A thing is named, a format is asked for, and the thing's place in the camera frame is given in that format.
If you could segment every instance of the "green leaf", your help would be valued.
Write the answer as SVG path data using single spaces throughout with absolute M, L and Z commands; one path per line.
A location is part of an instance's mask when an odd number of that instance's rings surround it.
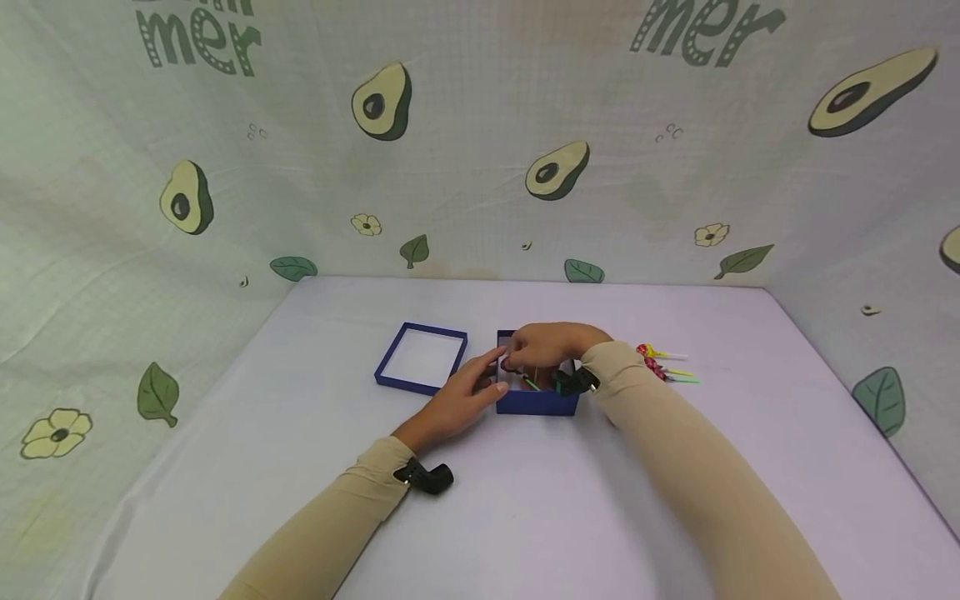
M 900 374 L 893 367 L 877 369 L 853 386 L 853 398 L 889 438 L 900 430 L 906 419 L 906 400 Z
M 773 247 L 774 245 L 771 244 L 770 246 L 750 248 L 749 250 L 735 252 L 727 256 L 720 261 L 720 275 L 714 277 L 714 279 L 722 279 L 727 273 L 747 273 L 748 271 L 752 271 L 760 266 L 760 263 L 763 262 L 763 259 L 767 257 L 767 254 L 770 253 Z
M 413 269 L 415 262 L 423 262 L 429 255 L 430 247 L 426 244 L 426 234 L 418 235 L 400 246 L 400 256 L 407 259 L 407 269 Z
M 173 416 L 174 406 L 180 399 L 180 384 L 157 363 L 150 367 L 140 378 L 140 388 L 136 393 L 136 410 L 146 420 L 163 419 L 173 427 L 177 418 Z
M 564 263 L 564 273 L 570 283 L 603 283 L 607 276 L 600 267 L 573 258 L 568 258 Z
M 313 261 L 302 256 L 284 256 L 270 261 L 270 268 L 274 273 L 289 279 L 290 281 L 300 281 L 306 276 L 315 276 L 317 274 L 317 265 Z

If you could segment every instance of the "flower print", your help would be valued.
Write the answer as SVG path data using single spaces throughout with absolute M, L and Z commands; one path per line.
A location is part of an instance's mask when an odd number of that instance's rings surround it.
M 353 223 L 353 228 L 355 228 L 360 235 L 379 235 L 380 231 L 383 230 L 380 226 L 380 221 L 373 215 L 365 215 L 363 213 L 353 215 L 350 222 Z
M 708 225 L 705 228 L 697 228 L 696 232 L 693 234 L 693 239 L 696 242 L 697 246 L 716 246 L 727 237 L 727 234 L 730 233 L 730 226 L 723 225 L 720 223 L 714 223 L 713 225 Z
M 23 436 L 20 456 L 27 459 L 66 456 L 92 428 L 90 415 L 72 408 L 55 409 L 46 419 L 35 422 Z

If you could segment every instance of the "black wrist strap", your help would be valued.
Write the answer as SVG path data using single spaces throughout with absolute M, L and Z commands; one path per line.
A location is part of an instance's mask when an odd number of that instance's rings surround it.
M 553 387 L 560 396 L 573 396 L 583 392 L 595 392 L 600 387 L 600 380 L 587 369 L 580 369 L 568 374 L 557 371 L 553 375 Z
M 453 471 L 450 467 L 442 464 L 433 470 L 427 470 L 417 457 L 410 459 L 406 467 L 395 470 L 394 478 L 430 495 L 440 495 L 453 485 Z

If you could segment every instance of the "fabric backdrop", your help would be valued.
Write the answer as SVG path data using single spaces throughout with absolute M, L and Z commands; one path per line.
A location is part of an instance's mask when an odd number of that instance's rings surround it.
M 6 2 L 0 598 L 71 597 L 317 273 L 767 287 L 960 527 L 958 27 L 946 0 Z

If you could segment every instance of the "blue box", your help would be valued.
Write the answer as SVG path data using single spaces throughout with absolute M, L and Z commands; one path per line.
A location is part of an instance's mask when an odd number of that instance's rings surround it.
M 432 396 L 460 368 L 466 350 L 465 331 L 404 323 L 373 378 L 380 385 Z
M 514 329 L 500 329 L 496 332 L 499 345 L 502 338 L 514 335 Z M 562 365 L 564 371 L 573 372 L 573 361 Z M 577 412 L 577 400 L 580 395 L 561 396 L 556 390 L 510 390 L 496 402 L 498 415 L 543 415 L 547 417 L 573 417 Z

